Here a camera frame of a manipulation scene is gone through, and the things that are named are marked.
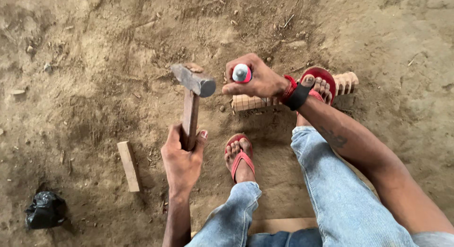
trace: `forearm tattoo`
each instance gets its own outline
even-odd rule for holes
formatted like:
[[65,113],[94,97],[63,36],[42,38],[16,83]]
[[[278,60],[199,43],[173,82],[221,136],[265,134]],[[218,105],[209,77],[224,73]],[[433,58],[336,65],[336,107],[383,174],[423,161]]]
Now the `forearm tattoo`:
[[331,146],[343,148],[344,144],[347,143],[347,138],[343,137],[342,135],[336,136],[332,130],[326,130],[322,126],[320,126],[319,133]]

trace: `black plastic bag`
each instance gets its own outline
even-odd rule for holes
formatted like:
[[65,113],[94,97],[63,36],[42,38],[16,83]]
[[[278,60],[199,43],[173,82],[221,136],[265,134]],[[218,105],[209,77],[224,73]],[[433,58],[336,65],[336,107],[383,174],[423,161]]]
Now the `black plastic bag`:
[[37,193],[33,197],[33,204],[25,210],[27,228],[42,229],[61,226],[66,218],[59,207],[64,203],[65,200],[52,191]]

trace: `hammer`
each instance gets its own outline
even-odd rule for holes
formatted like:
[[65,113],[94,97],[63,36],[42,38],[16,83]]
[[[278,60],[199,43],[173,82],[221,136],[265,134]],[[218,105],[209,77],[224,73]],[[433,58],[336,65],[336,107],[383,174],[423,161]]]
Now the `hammer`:
[[180,142],[185,151],[191,151],[196,141],[199,98],[211,96],[216,90],[216,82],[202,67],[194,63],[173,64],[170,69],[185,87],[183,133]]

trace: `red flip-flop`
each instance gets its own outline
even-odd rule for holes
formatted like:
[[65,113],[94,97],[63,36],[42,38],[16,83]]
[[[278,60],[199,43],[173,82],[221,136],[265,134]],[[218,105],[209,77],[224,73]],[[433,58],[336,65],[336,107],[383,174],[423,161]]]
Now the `red flip-flop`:
[[[326,81],[326,83],[328,83],[330,85],[330,93],[331,93],[331,96],[332,96],[330,105],[332,105],[333,101],[334,101],[334,96],[335,96],[335,93],[336,93],[336,82],[334,81],[334,78],[331,75],[331,73],[328,72],[327,70],[321,68],[321,67],[312,66],[312,67],[307,68],[304,71],[303,76],[301,76],[300,82],[303,82],[304,76],[306,76],[308,74],[313,75],[314,78],[320,77],[322,80]],[[314,91],[314,89],[313,89],[314,86],[311,87],[309,95],[317,98],[318,100],[320,100],[322,102],[324,102],[322,97],[321,97],[321,94],[316,92],[316,91]]]
[[[232,137],[230,137],[230,139],[227,141],[227,144],[225,147],[225,154],[227,154],[227,146],[230,146],[230,144],[234,143],[235,141],[240,141],[242,138],[246,139],[247,142],[249,143],[249,145],[250,145],[249,151],[251,152],[251,158],[252,158],[253,157],[253,145],[252,145],[251,141],[247,138],[246,134],[235,134]],[[233,161],[233,165],[231,167],[231,177],[233,179],[233,182],[236,183],[235,173],[236,173],[236,169],[238,168],[238,164],[240,164],[241,159],[244,159],[244,161],[246,161],[247,165],[252,169],[253,174],[255,175],[254,164],[253,164],[251,158],[249,158],[247,156],[247,154],[245,152],[243,152],[243,149],[241,149],[241,151],[238,153],[238,155],[236,155],[235,160]]]

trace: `fingernail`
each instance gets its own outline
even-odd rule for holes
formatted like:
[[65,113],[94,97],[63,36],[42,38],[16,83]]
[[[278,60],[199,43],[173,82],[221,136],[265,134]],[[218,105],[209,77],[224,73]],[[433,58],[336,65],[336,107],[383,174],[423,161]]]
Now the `fingernail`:
[[207,130],[202,130],[200,134],[204,139],[208,137],[208,131]]

